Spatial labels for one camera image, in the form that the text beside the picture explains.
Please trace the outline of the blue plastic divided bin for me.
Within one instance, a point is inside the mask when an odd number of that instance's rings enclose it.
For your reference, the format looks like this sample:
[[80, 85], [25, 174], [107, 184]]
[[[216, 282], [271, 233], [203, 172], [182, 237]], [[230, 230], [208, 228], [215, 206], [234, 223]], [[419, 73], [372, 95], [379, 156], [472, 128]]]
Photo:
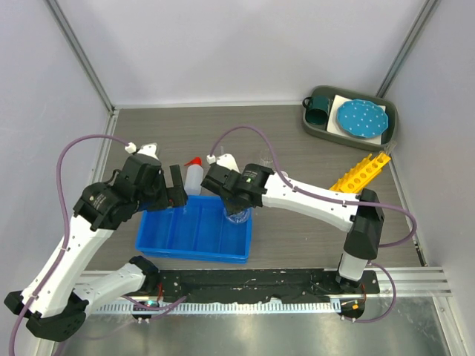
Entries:
[[190, 196], [182, 208], [144, 212], [135, 248], [149, 257], [244, 264], [251, 241], [251, 214], [235, 223], [219, 197]]

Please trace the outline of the yellow test tube rack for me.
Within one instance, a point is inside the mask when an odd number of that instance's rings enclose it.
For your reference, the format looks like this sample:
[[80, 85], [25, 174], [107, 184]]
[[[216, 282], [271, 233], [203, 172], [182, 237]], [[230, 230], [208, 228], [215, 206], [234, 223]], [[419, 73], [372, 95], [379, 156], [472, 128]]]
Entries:
[[385, 152], [379, 152], [375, 156], [369, 154], [351, 168], [343, 177], [338, 179], [337, 182], [330, 187], [330, 190], [359, 194], [382, 172], [383, 167], [390, 160], [390, 156]]

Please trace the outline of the tall clear glass beaker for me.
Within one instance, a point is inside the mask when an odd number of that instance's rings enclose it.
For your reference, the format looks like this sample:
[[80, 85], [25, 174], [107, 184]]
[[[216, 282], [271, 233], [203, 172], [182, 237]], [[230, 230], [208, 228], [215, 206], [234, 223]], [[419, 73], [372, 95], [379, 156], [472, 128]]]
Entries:
[[259, 164], [268, 168], [271, 168], [274, 164], [272, 152], [267, 148], [263, 149], [259, 153]]

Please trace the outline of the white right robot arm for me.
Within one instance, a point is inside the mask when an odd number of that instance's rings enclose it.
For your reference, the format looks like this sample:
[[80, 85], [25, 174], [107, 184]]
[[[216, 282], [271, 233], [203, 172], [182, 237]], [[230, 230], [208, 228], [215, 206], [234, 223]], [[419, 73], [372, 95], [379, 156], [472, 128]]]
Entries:
[[337, 193], [285, 177], [272, 168], [248, 164], [239, 171], [231, 154], [208, 155], [202, 187], [218, 195], [226, 213], [249, 208], [279, 208], [328, 223], [345, 232], [335, 284], [345, 293], [362, 283], [367, 264], [379, 251], [384, 213], [374, 191]]

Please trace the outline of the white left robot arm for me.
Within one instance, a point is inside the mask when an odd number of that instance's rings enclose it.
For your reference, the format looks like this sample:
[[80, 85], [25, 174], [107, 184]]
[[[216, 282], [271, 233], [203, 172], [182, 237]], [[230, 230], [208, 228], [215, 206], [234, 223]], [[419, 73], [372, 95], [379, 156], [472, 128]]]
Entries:
[[162, 211], [187, 203], [179, 165], [170, 167], [173, 185], [166, 185], [157, 144], [138, 148], [129, 143], [125, 149], [128, 158], [112, 178], [83, 190], [64, 237], [32, 283], [5, 297], [6, 307], [24, 319], [37, 338], [65, 341], [100, 306], [130, 293], [149, 296], [157, 290], [159, 270], [141, 256], [84, 287], [76, 284], [121, 223], [141, 211]]

